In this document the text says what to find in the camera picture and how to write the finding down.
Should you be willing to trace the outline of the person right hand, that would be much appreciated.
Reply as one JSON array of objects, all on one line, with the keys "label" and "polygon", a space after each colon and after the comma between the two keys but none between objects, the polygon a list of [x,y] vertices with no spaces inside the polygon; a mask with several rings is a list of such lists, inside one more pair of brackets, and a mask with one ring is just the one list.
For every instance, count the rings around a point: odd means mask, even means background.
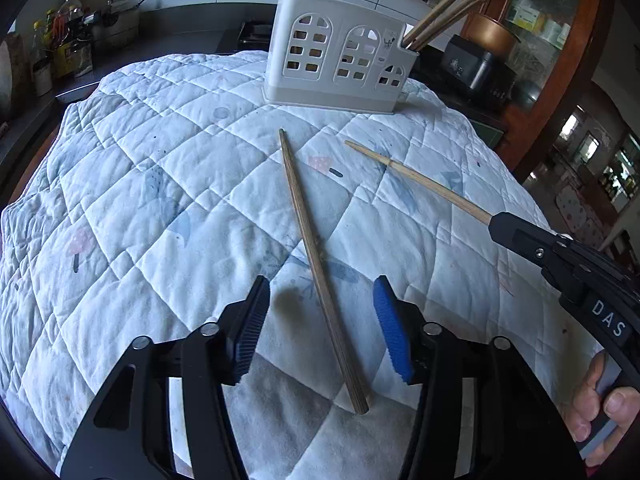
[{"label": "person right hand", "polygon": [[570,404],[564,408],[563,420],[575,442],[585,441],[591,434],[592,422],[603,412],[615,422],[615,429],[586,458],[588,468],[598,468],[616,449],[639,413],[639,393],[631,387],[613,390],[605,400],[596,387],[605,367],[604,351],[590,362],[582,382],[576,387]]}]

